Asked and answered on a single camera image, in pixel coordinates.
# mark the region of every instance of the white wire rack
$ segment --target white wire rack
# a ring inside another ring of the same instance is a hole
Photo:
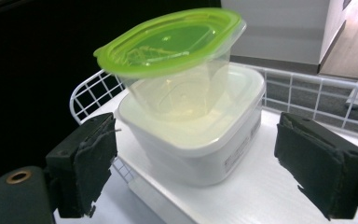
[[[355,99],[350,99],[351,103],[346,106],[351,91],[358,92],[358,83],[342,78],[246,66],[257,70],[267,82],[264,108],[298,114],[358,133],[358,109],[352,109]],[[81,124],[93,111],[124,89],[117,76],[99,71],[74,89],[69,102],[71,114]],[[114,160],[113,167],[127,183],[136,175],[120,159]]]

